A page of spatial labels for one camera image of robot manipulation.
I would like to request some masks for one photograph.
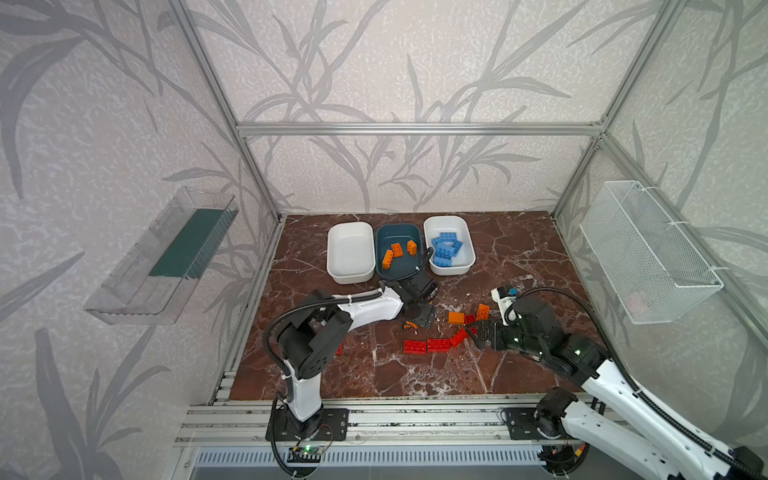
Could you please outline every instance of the white wire basket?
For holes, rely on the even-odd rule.
[[[581,231],[632,323],[672,322],[723,288],[712,266],[638,181],[605,182]]]

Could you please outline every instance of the aluminum frame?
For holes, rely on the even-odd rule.
[[[665,0],[659,8],[659,13],[646,34],[640,50],[637,51],[637,55],[621,80],[621,86],[616,90],[616,94],[611,99],[611,103],[608,104],[608,109],[601,119],[603,132],[607,132],[616,121],[619,112],[624,108],[624,104],[627,103],[632,91],[637,87],[637,83],[643,77],[648,65],[656,57],[664,39],[669,35],[686,3],[687,0]]]
[[[277,208],[277,204],[270,194],[266,181],[259,171],[259,167],[253,159],[253,155],[250,153],[248,145],[237,133],[237,121],[227,103],[227,99],[224,97],[224,91],[216,78],[210,59],[205,53],[205,48],[203,47],[200,38],[197,36],[189,9],[185,5],[184,0],[167,0],[167,3],[170,7],[170,13],[173,15],[174,22],[179,27],[181,38],[184,41],[184,44],[187,45],[187,48],[192,55],[192,59],[213,97],[214,103],[224,119],[227,130],[233,139],[234,147],[240,154],[240,159],[245,163],[246,169],[251,178],[253,178],[253,181],[256,182],[256,187],[259,189],[259,193],[270,209],[270,215],[272,215],[272,218],[277,222],[280,219],[280,210]]]
[[[687,0],[664,1],[664,4],[659,9],[659,13],[654,19],[654,23],[645,35],[643,44],[634,56],[634,60],[632,60],[630,67],[627,69],[627,73],[624,74],[624,78],[621,80],[618,90],[616,90],[616,93],[611,99],[611,103],[608,104],[605,114],[603,114],[600,119],[601,131],[595,135],[596,137],[607,132],[614,121],[616,121],[619,112],[627,103],[627,99],[632,94],[632,91],[637,87],[637,83],[642,78],[645,69],[654,59],[656,53],[658,53],[659,48],[664,43],[664,39],[669,35],[670,30],[674,26],[674,22],[677,20],[677,17],[680,16],[686,3]],[[591,165],[598,146],[596,143],[593,143],[590,144],[590,147],[591,149],[588,148],[581,155],[581,159],[579,160],[574,173],[565,184],[565,189],[563,189],[563,193],[560,195],[560,198],[552,211],[553,218],[556,218],[562,213],[565,204],[571,199],[571,195],[576,190],[576,186],[581,182],[581,179],[584,178],[584,175],[589,170],[589,166]]]
[[[589,139],[587,148],[584,149],[584,152],[581,154],[581,158],[579,158],[579,161],[576,164],[576,168],[568,178],[568,182],[565,184],[563,193],[560,194],[558,201],[555,202],[554,208],[552,208],[551,215],[553,218],[556,218],[557,215],[559,215],[565,208],[567,200],[571,198],[571,195],[576,190],[576,186],[579,184],[581,179],[584,178],[584,175],[587,173],[589,166],[592,164],[592,158],[598,152],[598,150],[598,136],[593,136]]]
[[[609,153],[616,166],[631,180],[637,180],[644,187],[655,187],[653,181],[634,163],[624,148],[609,134],[601,135],[598,139],[598,147],[603,146]],[[678,224],[688,240],[699,251],[701,256],[710,265],[720,265],[722,260],[714,253],[709,244],[699,235],[695,228],[687,222],[683,214],[673,206],[667,197],[658,188],[651,188],[648,192],[661,205],[661,208]],[[718,270],[717,275],[723,282],[723,298],[741,323],[751,332],[766,348],[768,348],[768,316],[759,303],[746,291],[741,282],[730,273],[729,270]]]
[[[253,325],[253,321],[256,319],[256,309],[261,302],[261,296],[266,287],[267,278],[272,270],[272,262],[275,258],[275,252],[277,252],[277,245],[280,242],[280,237],[283,234],[286,218],[287,217],[282,217],[270,232],[264,248],[261,265],[259,266],[258,272],[253,276],[253,281],[251,282],[246,295],[246,306],[240,311],[232,336],[227,342],[227,351],[224,354],[224,360],[219,365],[215,377],[216,383],[214,384],[209,397],[209,405],[212,405],[217,399],[221,398],[220,392],[222,389],[226,390],[231,387],[231,380],[228,379],[234,378],[235,373],[237,372],[237,367],[240,365],[240,361],[243,358],[245,343],[248,340],[248,333],[250,332],[250,327]]]
[[[265,135],[574,135],[602,132],[596,123],[416,123],[416,122],[243,122],[237,131],[245,136]]]
[[[334,445],[555,445],[568,440],[510,440],[501,411],[535,407],[541,394],[326,399],[349,410],[347,440]],[[592,396],[576,393],[589,403]],[[190,407],[174,447],[262,446],[272,402],[218,402]],[[622,422],[612,409],[606,417]],[[290,442],[278,442],[289,445]]]

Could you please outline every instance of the white plastic bin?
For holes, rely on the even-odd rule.
[[[437,266],[429,259],[429,268],[435,275],[463,275],[472,268],[477,257],[472,246],[472,238],[469,236],[469,227],[463,218],[456,215],[440,215],[424,220],[425,248],[432,246],[432,239],[439,237],[444,232],[455,232],[458,241],[462,242],[462,248],[453,257],[451,266]]]
[[[328,230],[326,269],[341,285],[371,280],[376,266],[373,228],[366,222],[339,223]]]

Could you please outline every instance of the wallpaper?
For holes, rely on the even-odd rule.
[[[683,10],[611,133],[768,310],[768,5],[718,5]]]
[[[238,121],[553,122],[601,117],[661,1],[187,4]],[[545,210],[587,141],[249,143],[282,210],[375,213]]]
[[[187,4],[239,121],[596,121],[661,1]]]
[[[768,2],[688,2],[609,132],[747,290],[768,305]],[[628,321],[578,230],[601,156],[558,224],[591,298],[639,380],[725,442],[768,458],[768,355],[712,296],[676,322]]]
[[[619,355],[646,388],[704,431],[768,457],[766,353],[716,293],[672,323],[635,325],[579,225],[605,181],[626,180],[598,153],[558,230]]]
[[[250,142],[282,210],[550,210],[587,137],[262,137]],[[306,159],[297,165],[296,159]]]
[[[157,478],[273,221],[163,2],[4,0],[0,35],[0,477]],[[179,186],[240,208],[181,317],[87,314]]]

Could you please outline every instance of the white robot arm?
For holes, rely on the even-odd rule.
[[[404,305],[412,303],[422,307],[415,321],[429,326],[434,317],[429,299],[436,285],[424,273],[419,278],[383,284],[355,296],[316,291],[286,317],[290,321],[278,343],[284,357],[279,360],[286,367],[283,378],[289,385],[288,409],[283,409],[288,417],[283,425],[293,425],[289,436],[309,438],[321,425],[320,373],[347,332],[395,319]],[[730,449],[677,414],[629,375],[607,342],[603,347],[581,334],[564,332],[552,308],[540,297],[529,296],[538,290],[569,296],[594,318],[582,299],[563,290],[533,289],[517,296],[515,289],[503,286],[492,292],[502,318],[473,323],[476,333],[467,329],[475,345],[483,349],[490,343],[493,349],[513,349],[540,362],[610,406],[640,433],[606,419],[573,393],[556,387],[538,403],[535,413],[536,430],[544,438],[567,434],[580,439],[647,480],[764,478],[760,474],[763,462],[757,455],[744,447]],[[322,328],[314,329],[312,321]]]
[[[606,419],[572,393],[555,388],[539,402],[535,415],[537,430],[545,438],[567,433],[647,480],[763,478],[763,462],[757,455],[744,447],[730,449],[702,432],[632,378],[597,321],[606,348],[586,336],[565,333],[552,308],[540,297],[528,295],[536,291],[568,296],[595,321],[586,302],[572,293],[545,287],[518,297],[515,289],[503,286],[492,292],[502,320],[479,326],[478,335],[472,335],[475,343],[483,347],[490,341],[494,349],[517,350],[540,362],[610,406],[642,434]]]

